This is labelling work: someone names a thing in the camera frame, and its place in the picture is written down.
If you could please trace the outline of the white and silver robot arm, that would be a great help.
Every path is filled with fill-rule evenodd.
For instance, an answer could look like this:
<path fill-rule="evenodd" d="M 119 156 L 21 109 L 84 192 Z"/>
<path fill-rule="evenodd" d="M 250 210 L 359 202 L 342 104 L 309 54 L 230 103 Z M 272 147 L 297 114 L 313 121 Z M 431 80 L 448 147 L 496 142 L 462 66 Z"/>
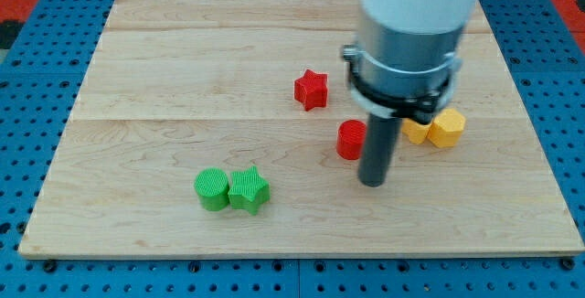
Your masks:
<path fill-rule="evenodd" d="M 427 124 L 452 100 L 476 0 L 359 0 L 348 88 L 373 122 Z"/>

